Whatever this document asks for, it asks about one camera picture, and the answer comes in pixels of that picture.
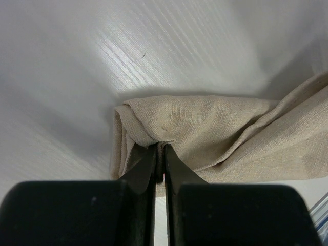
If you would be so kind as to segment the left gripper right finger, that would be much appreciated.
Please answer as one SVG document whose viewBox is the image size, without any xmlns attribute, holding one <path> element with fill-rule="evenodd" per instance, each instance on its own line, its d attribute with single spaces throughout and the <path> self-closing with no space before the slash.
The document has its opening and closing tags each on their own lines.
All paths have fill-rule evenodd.
<svg viewBox="0 0 328 246">
<path fill-rule="evenodd" d="M 321 245 L 304 200 L 276 184 L 210 184 L 164 147 L 169 245 Z"/>
</svg>

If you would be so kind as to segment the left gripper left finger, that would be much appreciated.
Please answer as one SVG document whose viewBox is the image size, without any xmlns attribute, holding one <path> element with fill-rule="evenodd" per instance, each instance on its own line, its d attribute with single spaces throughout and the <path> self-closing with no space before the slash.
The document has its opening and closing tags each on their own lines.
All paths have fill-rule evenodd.
<svg viewBox="0 0 328 246">
<path fill-rule="evenodd" d="M 153 245 L 156 147 L 116 181 L 26 181 L 1 204 L 1 245 Z"/>
</svg>

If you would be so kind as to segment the beige cloth napkin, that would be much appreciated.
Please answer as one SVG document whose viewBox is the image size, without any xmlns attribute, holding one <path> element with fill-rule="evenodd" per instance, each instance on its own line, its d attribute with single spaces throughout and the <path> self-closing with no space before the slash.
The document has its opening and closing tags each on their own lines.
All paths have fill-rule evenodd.
<svg viewBox="0 0 328 246">
<path fill-rule="evenodd" d="M 170 144 L 212 183 L 327 176 L 327 75 L 280 101 L 224 96 L 136 98 L 114 109 L 110 177 L 118 179 L 148 146 Z"/>
</svg>

